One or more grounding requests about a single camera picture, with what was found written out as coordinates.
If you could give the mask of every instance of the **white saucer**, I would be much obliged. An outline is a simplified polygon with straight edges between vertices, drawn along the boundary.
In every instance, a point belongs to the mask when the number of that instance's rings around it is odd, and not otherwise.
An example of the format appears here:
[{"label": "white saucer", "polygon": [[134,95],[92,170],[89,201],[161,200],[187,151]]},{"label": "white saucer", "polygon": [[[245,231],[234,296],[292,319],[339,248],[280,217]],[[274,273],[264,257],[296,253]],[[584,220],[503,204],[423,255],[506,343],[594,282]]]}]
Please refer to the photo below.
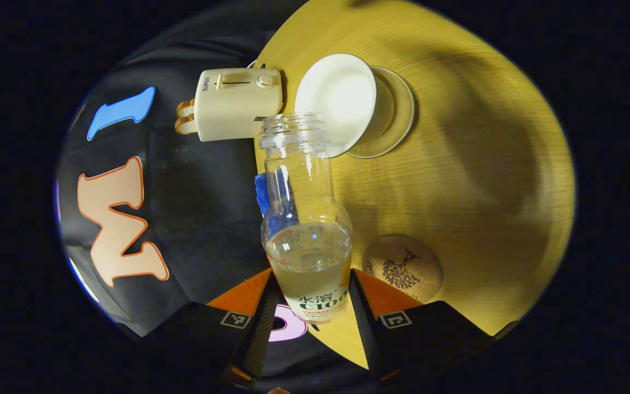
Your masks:
[{"label": "white saucer", "polygon": [[319,112],[325,120],[330,157],[349,150],[366,131],[376,107],[376,79],[354,55],[337,53],[318,60],[298,86],[296,112]]}]

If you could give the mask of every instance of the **letter m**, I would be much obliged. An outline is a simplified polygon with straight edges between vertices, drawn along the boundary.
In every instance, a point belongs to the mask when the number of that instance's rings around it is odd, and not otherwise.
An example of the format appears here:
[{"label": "letter m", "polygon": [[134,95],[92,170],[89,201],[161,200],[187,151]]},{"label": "letter m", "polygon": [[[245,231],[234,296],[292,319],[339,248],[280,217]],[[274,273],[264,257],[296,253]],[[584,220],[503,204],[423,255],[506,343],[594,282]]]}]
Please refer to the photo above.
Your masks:
[{"label": "letter m", "polygon": [[143,242],[138,253],[124,254],[147,229],[144,219],[114,210],[128,204],[138,209],[143,202],[142,163],[131,157],[123,167],[87,178],[77,183],[79,212],[101,227],[91,248],[91,258],[98,274],[108,286],[122,276],[155,275],[167,280],[167,264],[152,242]]}]

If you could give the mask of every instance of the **toaster knob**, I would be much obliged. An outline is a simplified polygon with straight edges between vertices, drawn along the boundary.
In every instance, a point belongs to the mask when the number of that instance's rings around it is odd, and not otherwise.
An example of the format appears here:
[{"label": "toaster knob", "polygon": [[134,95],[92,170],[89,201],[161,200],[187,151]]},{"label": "toaster knob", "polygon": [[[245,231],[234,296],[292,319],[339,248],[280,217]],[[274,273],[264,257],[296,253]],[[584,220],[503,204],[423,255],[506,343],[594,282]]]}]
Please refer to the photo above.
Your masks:
[{"label": "toaster knob", "polygon": [[257,78],[257,86],[262,89],[270,88],[273,86],[273,78],[268,75],[260,75],[259,78]]}]

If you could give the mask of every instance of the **yellow table surface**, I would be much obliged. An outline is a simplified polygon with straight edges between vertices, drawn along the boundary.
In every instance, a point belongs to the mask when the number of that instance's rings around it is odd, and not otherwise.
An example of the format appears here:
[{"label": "yellow table surface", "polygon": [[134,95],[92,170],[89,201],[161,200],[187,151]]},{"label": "yellow table surface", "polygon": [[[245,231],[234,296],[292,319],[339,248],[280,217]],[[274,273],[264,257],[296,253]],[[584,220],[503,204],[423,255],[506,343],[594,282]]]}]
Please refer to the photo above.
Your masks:
[{"label": "yellow table surface", "polygon": [[[417,119],[388,154],[332,159],[335,197],[353,223],[352,267],[376,237],[406,234],[439,257],[444,300],[490,335],[520,319],[549,285],[575,214],[573,163],[532,82],[480,38],[415,3],[310,0],[256,65],[282,70],[292,112],[300,80],[333,53],[401,75]],[[265,153],[255,140],[257,168]],[[368,368],[352,308],[310,333]]]}]

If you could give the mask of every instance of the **bottle mouth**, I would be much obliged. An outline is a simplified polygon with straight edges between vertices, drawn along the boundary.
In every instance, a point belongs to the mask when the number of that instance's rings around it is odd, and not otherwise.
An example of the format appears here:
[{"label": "bottle mouth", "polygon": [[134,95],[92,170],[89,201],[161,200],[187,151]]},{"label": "bottle mouth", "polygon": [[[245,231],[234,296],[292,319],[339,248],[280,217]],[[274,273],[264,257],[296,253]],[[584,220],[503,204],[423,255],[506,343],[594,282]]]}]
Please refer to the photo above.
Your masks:
[{"label": "bottle mouth", "polygon": [[262,120],[264,132],[259,140],[261,149],[291,144],[330,142],[325,132],[325,120],[317,112],[291,112]]}]

